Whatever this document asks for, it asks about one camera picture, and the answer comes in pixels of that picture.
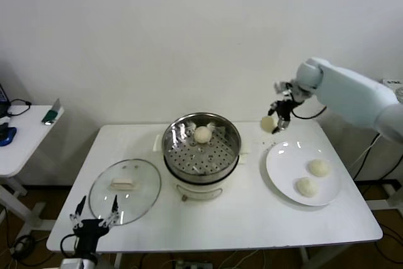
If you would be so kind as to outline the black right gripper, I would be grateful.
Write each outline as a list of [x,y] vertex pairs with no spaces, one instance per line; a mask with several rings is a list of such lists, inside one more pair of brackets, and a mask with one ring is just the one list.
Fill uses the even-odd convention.
[[293,100],[278,100],[270,104],[268,115],[277,113],[278,120],[275,123],[275,127],[272,130],[272,134],[277,134],[288,128],[290,123],[290,115],[295,108],[295,102]]

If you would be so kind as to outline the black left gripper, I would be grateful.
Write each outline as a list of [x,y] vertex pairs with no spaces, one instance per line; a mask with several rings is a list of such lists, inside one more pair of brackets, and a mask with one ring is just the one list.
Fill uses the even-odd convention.
[[115,226],[120,218],[116,195],[113,200],[111,212],[104,219],[81,220],[81,214],[85,203],[86,196],[83,196],[82,200],[78,203],[75,212],[69,215],[73,226],[73,232],[78,238],[78,244],[75,248],[76,255],[95,254],[99,239],[108,234],[110,227]]

